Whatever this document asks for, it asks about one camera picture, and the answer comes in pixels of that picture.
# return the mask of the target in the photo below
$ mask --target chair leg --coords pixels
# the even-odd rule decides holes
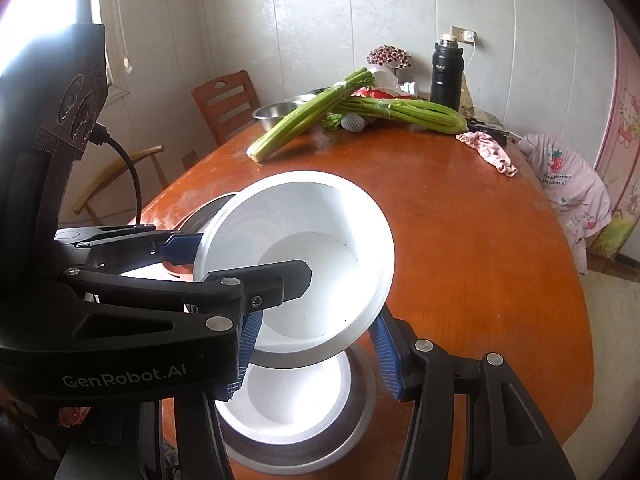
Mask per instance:
[[[98,218],[98,215],[95,213],[95,211],[93,210],[93,208],[90,205],[84,204],[84,208],[89,213],[89,217],[91,218],[91,220],[93,221],[95,226],[102,225],[102,222],[100,222],[100,219]]]
[[[154,170],[156,170],[156,175],[158,176],[158,180],[160,181],[160,186],[162,189],[167,189],[169,187],[169,182],[164,176],[164,171],[162,171],[162,166],[160,166],[160,162],[155,155],[151,155],[151,163],[154,165]]]

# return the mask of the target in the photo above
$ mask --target wooden chair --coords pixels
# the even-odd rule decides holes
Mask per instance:
[[[141,152],[135,152],[130,155],[133,164],[139,163],[141,160],[145,160],[146,158],[151,159],[151,163],[154,165],[154,170],[156,170],[156,175],[158,176],[158,180],[160,181],[160,185],[162,189],[166,189],[169,187],[169,182],[164,176],[164,172],[162,171],[162,167],[158,162],[158,158],[156,157],[157,153],[164,152],[164,146],[155,146],[153,148],[147,148],[146,150],[142,150]],[[79,215],[82,212],[82,209],[86,209],[91,217],[91,220],[94,222],[94,225],[102,225],[98,215],[89,205],[89,200],[91,200],[98,192],[107,187],[111,182],[116,180],[119,176],[123,175],[129,171],[127,169],[127,165],[121,158],[114,160],[110,165],[104,168],[100,174],[94,178],[94,180],[89,184],[89,186],[84,190],[84,193],[78,198],[76,201],[76,205],[74,206],[74,213]]]
[[[239,87],[242,91],[232,93]],[[218,146],[222,146],[234,131],[253,122],[252,113],[260,107],[254,84],[245,70],[212,79],[191,90],[191,95]]]

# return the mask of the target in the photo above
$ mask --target wooden table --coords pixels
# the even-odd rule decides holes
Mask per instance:
[[[564,442],[591,407],[593,354],[580,282],[556,216],[517,149],[520,173],[499,174],[452,136],[391,123],[362,134],[316,127],[263,164],[245,155],[255,125],[189,170],[145,210],[173,228],[201,204],[274,173],[318,170],[367,191],[396,245],[388,305],[418,336],[450,353],[508,360]],[[373,359],[368,335],[360,345]],[[456,401],[450,478],[462,474],[464,399]],[[369,430],[342,460],[304,478],[392,479],[411,403],[395,402],[378,375]],[[238,479],[266,478],[233,464]]]

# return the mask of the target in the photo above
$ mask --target celery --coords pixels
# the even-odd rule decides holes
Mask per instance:
[[[322,119],[322,127],[330,132],[336,132],[340,128],[342,122],[342,115],[339,114],[327,114]]]
[[[271,131],[266,132],[249,146],[246,154],[255,162],[264,160],[308,129],[356,90],[374,84],[375,79],[369,70],[366,68],[357,70],[344,81],[336,83],[286,115]]]
[[[457,111],[418,99],[351,97],[340,102],[332,112],[404,121],[444,134],[466,131],[466,121]]]

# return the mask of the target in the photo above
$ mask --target red object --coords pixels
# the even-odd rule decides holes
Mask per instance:
[[[371,90],[361,88],[355,91],[352,95],[356,97],[373,97],[374,99],[413,99],[412,95],[391,95],[379,88],[372,88]]]
[[[564,164],[564,158],[559,157],[559,158],[555,158],[553,160],[553,163],[551,165],[551,171],[553,173],[557,173],[558,171],[560,171],[560,169],[562,169],[562,165]]]
[[[58,410],[58,420],[60,426],[70,428],[82,424],[82,421],[91,408],[60,408]]]

